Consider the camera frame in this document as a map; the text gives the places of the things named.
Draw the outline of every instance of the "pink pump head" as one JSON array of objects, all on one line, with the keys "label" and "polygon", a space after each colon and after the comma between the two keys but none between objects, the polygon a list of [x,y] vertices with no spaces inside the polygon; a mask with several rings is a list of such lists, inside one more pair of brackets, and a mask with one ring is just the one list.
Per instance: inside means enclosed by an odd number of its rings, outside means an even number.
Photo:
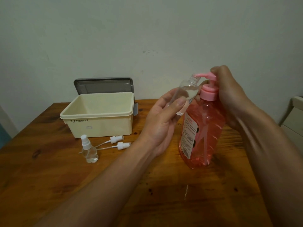
[{"label": "pink pump head", "polygon": [[214,73],[208,72],[208,73],[201,73],[201,74],[195,74],[195,77],[205,77],[209,79],[209,84],[203,84],[200,98],[207,101],[215,101],[218,97],[219,88],[215,85],[215,82],[217,81],[217,77]]}]

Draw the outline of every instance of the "yellow plastic bin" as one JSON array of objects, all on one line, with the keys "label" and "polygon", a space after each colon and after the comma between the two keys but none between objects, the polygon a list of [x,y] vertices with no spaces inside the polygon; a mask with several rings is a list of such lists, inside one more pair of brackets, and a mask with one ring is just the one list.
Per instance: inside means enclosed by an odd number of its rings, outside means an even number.
[{"label": "yellow plastic bin", "polygon": [[133,110],[133,92],[86,93],[78,95],[60,118],[75,138],[83,134],[87,137],[130,135]]}]

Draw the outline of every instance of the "person's right arm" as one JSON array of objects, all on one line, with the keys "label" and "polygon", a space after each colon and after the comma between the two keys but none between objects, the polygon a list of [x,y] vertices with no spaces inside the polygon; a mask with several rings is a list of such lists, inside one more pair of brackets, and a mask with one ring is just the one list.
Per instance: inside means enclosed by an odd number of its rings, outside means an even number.
[{"label": "person's right arm", "polygon": [[228,124],[241,134],[275,226],[303,226],[303,156],[283,130],[253,104],[226,66],[214,67]]}]

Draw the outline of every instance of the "bottle label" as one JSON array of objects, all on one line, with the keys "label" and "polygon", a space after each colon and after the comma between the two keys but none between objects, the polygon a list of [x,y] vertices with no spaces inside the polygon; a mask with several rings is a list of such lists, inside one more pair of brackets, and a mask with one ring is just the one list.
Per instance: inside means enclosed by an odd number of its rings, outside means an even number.
[{"label": "bottle label", "polygon": [[184,155],[190,159],[191,150],[194,145],[198,124],[185,113],[184,125],[181,137],[181,150]]}]

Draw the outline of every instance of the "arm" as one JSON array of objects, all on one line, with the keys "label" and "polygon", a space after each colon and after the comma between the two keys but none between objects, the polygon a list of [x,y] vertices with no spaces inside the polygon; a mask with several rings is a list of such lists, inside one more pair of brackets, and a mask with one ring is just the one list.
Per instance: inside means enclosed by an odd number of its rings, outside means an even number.
[{"label": "arm", "polygon": [[122,155],[86,187],[40,220],[36,227],[109,226],[150,162],[165,151],[172,139],[180,118],[175,114],[186,101],[181,97],[165,108],[175,91],[163,95],[153,106],[140,137]]},{"label": "arm", "polygon": [[242,136],[274,225],[303,225],[303,157],[282,129],[255,106],[226,66],[214,67],[228,124]]}]

